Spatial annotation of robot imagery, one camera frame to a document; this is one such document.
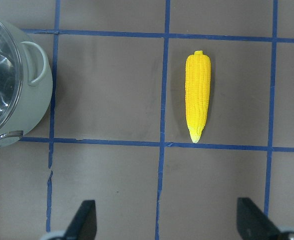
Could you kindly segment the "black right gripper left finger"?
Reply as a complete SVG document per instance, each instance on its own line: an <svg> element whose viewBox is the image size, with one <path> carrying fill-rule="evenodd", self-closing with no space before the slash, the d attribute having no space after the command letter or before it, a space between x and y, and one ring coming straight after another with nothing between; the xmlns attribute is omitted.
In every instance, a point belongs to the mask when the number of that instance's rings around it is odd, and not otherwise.
<svg viewBox="0 0 294 240"><path fill-rule="evenodd" d="M65 240L94 240L97 234L95 200L84 200L67 227Z"/></svg>

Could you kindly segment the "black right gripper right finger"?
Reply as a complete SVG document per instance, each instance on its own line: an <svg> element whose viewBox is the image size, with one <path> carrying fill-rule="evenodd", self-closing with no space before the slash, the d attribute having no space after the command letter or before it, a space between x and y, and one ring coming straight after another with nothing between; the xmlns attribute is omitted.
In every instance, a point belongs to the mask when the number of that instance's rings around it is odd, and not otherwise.
<svg viewBox="0 0 294 240"><path fill-rule="evenodd" d="M277 240L281 233L248 197L237 199L237 231L243 240Z"/></svg>

